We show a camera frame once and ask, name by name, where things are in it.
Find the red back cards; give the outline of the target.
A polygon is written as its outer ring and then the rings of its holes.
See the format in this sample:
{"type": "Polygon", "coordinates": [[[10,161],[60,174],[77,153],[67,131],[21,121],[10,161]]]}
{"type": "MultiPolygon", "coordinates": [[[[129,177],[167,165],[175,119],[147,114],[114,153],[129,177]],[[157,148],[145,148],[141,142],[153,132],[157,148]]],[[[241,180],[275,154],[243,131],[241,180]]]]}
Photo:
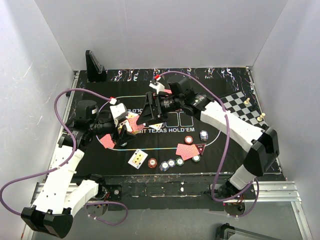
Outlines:
{"type": "Polygon", "coordinates": [[[191,159],[195,156],[198,156],[200,153],[198,151],[198,148],[195,144],[187,145],[179,143],[176,148],[175,154],[177,156],[181,156],[181,158],[186,161],[188,159],[191,159]]]}
{"type": "Polygon", "coordinates": [[[115,143],[110,134],[106,134],[99,141],[105,149],[113,149],[115,147],[115,143]]]}

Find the red playing card box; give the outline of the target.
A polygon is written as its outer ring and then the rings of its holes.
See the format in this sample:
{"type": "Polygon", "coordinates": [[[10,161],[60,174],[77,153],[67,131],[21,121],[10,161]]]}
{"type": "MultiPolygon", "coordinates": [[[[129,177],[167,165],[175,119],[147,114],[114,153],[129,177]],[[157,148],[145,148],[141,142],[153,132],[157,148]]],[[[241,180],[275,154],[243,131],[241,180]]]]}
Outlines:
{"type": "Polygon", "coordinates": [[[131,134],[136,135],[140,133],[145,126],[143,124],[137,124],[138,118],[139,118],[138,116],[130,117],[127,120],[121,122],[118,127],[118,133],[121,132],[123,126],[126,126],[126,130],[131,134]]]}

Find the red back card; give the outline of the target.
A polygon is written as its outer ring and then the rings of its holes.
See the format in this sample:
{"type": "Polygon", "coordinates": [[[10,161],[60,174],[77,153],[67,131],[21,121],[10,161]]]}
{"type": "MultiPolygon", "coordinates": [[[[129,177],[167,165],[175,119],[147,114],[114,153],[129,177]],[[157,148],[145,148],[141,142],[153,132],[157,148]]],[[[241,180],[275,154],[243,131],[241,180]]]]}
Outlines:
{"type": "Polygon", "coordinates": [[[164,89],[164,92],[167,94],[172,94],[172,91],[170,89],[164,89]]]}

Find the three of spades card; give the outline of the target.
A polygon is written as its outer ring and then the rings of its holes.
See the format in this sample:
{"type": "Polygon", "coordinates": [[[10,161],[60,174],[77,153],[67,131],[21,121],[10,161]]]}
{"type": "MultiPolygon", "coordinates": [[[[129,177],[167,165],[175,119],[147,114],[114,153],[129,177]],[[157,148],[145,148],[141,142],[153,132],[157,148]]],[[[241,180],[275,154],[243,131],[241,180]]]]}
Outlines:
{"type": "Polygon", "coordinates": [[[141,149],[137,149],[131,158],[128,161],[128,164],[134,167],[135,169],[139,169],[145,159],[147,158],[148,154],[142,151],[141,149]]]}

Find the red poker chip stack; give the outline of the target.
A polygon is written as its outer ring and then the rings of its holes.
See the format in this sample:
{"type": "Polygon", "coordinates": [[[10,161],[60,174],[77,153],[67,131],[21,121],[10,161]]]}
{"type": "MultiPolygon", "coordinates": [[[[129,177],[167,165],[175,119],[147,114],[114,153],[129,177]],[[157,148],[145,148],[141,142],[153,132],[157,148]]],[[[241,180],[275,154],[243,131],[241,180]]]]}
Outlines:
{"type": "Polygon", "coordinates": [[[155,168],[157,166],[157,164],[158,164],[158,162],[155,158],[150,158],[148,160],[148,167],[151,169],[155,168]]]}

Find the red chips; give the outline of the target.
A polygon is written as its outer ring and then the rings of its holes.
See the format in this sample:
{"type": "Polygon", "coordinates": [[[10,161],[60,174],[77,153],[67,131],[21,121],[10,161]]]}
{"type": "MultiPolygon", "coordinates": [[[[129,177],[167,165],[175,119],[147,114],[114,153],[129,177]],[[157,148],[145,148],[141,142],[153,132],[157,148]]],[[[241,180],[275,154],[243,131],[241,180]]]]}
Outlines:
{"type": "Polygon", "coordinates": [[[187,135],[185,138],[184,138],[184,142],[187,144],[187,145],[191,145],[193,143],[193,138],[189,135],[187,135]]]}

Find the blue poker chip stack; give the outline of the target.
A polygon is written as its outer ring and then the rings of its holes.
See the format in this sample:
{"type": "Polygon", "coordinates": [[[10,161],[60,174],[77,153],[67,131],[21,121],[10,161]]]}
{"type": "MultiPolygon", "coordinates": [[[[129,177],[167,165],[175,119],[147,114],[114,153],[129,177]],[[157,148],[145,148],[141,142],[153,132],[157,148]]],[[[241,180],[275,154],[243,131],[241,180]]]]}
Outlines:
{"type": "Polygon", "coordinates": [[[168,164],[168,162],[167,161],[163,161],[161,164],[160,164],[160,166],[159,166],[159,169],[160,169],[160,171],[162,171],[162,172],[166,172],[168,169],[169,169],[169,164],[168,164]]]}

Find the blue chip aside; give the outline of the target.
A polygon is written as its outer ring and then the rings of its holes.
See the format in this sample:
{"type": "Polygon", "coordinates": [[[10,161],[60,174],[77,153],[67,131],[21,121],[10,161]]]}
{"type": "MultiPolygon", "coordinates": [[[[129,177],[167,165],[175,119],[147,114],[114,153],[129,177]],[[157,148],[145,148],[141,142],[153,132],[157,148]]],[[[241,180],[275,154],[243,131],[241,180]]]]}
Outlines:
{"type": "Polygon", "coordinates": [[[167,163],[170,167],[174,167],[176,165],[176,162],[173,159],[168,160],[167,163]]]}

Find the blue chips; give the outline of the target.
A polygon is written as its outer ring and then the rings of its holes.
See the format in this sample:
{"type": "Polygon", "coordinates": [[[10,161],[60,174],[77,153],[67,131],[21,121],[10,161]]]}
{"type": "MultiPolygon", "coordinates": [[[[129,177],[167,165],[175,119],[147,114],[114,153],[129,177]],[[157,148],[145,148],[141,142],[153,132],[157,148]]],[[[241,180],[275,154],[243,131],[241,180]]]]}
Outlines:
{"type": "Polygon", "coordinates": [[[199,138],[201,141],[206,142],[209,139],[209,134],[206,130],[201,130],[199,132],[199,138]]]}

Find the green poker chip stack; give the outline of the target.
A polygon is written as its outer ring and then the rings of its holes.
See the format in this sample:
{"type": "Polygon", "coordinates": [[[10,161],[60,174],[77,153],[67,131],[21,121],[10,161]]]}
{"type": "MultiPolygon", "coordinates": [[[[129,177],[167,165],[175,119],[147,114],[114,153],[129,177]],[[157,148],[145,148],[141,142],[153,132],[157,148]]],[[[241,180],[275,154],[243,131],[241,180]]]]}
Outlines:
{"type": "Polygon", "coordinates": [[[175,164],[177,166],[183,166],[184,165],[184,160],[181,158],[181,157],[178,157],[176,160],[175,160],[175,164]]]}

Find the red triangular acrylic marker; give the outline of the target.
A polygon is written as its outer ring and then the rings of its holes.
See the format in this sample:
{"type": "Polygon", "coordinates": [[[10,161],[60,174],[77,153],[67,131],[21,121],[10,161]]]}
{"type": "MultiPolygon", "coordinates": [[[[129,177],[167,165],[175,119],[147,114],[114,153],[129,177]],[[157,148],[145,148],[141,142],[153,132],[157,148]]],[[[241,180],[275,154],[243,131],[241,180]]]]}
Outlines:
{"type": "Polygon", "coordinates": [[[204,154],[206,144],[205,143],[200,143],[200,144],[195,144],[199,154],[202,156],[204,154]]]}

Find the black poker table mat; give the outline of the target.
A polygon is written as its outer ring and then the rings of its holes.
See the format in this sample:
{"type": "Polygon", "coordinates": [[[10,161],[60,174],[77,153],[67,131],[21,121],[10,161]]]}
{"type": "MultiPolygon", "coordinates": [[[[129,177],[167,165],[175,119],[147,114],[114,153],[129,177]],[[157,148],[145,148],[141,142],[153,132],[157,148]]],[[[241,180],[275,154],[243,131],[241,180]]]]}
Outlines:
{"type": "MultiPolygon", "coordinates": [[[[165,84],[174,72],[165,68],[114,69],[107,71],[106,81],[89,82],[87,72],[81,70],[76,73],[78,91],[74,93],[68,118],[71,119],[75,116],[76,105],[80,100],[96,101],[102,110],[109,108],[104,100],[86,93],[86,90],[106,97],[118,98],[128,111],[138,114],[143,110],[146,93],[151,90],[149,82],[158,74],[163,74],[161,82],[165,84]]],[[[249,75],[242,67],[179,69],[181,77],[185,74],[191,76],[189,82],[197,93],[206,94],[208,91],[212,91],[221,99],[240,91],[250,98],[249,102],[252,105],[257,104],[257,97],[249,75]]],[[[83,177],[88,174],[103,176],[158,174],[160,172],[158,168],[152,169],[143,164],[141,168],[136,169],[128,164],[135,150],[141,149],[148,154],[149,158],[154,158],[162,163],[177,157],[176,148],[178,144],[184,142],[186,136],[191,136],[193,142],[199,144],[201,142],[199,133],[202,130],[208,132],[208,141],[200,161],[193,162],[189,159],[183,166],[172,167],[167,173],[214,173],[218,169],[223,154],[226,135],[218,129],[178,111],[168,114],[168,119],[160,130],[145,128],[124,147],[104,148],[100,143],[100,138],[94,137],[77,167],[77,176],[83,177]]]]}

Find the black card shoe stand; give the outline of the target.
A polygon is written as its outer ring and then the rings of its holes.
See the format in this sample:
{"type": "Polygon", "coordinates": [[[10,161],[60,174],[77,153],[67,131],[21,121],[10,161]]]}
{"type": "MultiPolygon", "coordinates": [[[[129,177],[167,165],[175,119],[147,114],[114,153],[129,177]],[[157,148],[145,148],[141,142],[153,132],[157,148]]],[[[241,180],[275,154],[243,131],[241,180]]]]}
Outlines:
{"type": "Polygon", "coordinates": [[[91,50],[85,51],[85,60],[88,81],[91,83],[105,82],[107,80],[107,71],[91,50]]]}

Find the black white chess board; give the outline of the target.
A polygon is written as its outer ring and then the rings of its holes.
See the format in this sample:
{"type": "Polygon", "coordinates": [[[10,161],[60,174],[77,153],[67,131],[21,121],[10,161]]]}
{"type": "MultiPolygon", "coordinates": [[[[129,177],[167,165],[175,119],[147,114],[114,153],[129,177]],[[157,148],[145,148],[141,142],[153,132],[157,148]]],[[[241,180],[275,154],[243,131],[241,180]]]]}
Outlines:
{"type": "Polygon", "coordinates": [[[258,105],[256,103],[245,105],[245,100],[248,97],[244,95],[243,92],[238,91],[230,95],[224,96],[221,98],[221,101],[224,103],[226,109],[232,114],[245,121],[248,124],[251,124],[255,127],[262,128],[266,130],[268,125],[263,120],[262,122],[257,121],[257,117],[261,115],[258,105]],[[255,111],[251,111],[251,107],[256,106],[255,111]]]}

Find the white chess pawn near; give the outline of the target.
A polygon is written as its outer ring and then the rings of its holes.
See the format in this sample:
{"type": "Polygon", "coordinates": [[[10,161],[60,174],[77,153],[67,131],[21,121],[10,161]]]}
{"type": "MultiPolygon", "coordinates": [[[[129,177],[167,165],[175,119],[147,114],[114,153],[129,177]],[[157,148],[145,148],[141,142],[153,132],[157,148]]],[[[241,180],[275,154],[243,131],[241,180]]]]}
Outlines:
{"type": "Polygon", "coordinates": [[[266,114],[264,112],[262,112],[260,114],[260,116],[257,117],[257,121],[258,122],[262,122],[264,120],[265,116],[266,116],[266,114]]]}

